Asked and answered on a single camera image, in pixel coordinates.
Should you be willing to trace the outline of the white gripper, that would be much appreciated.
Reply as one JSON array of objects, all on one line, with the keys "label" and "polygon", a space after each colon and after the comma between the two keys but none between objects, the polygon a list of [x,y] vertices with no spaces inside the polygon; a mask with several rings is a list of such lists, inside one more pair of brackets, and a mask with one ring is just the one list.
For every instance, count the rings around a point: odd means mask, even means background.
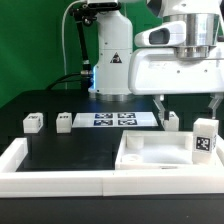
[{"label": "white gripper", "polygon": [[163,105],[166,94],[212,93],[211,117],[224,100],[224,46],[217,46],[205,59],[178,59],[173,48],[136,50],[131,57],[128,87],[135,95],[154,95],[160,119],[168,120]]}]

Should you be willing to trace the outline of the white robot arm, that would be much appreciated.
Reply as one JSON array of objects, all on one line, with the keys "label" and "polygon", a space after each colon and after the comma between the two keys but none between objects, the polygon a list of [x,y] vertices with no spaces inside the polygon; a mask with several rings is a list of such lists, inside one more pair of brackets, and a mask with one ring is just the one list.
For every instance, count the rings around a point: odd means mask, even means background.
[{"label": "white robot arm", "polygon": [[89,74],[93,98],[151,95],[161,114],[171,94],[209,93],[216,110],[224,99],[222,0],[146,0],[162,24],[138,34],[120,13],[120,0],[81,0],[70,14],[79,25],[98,24],[99,59]]}]

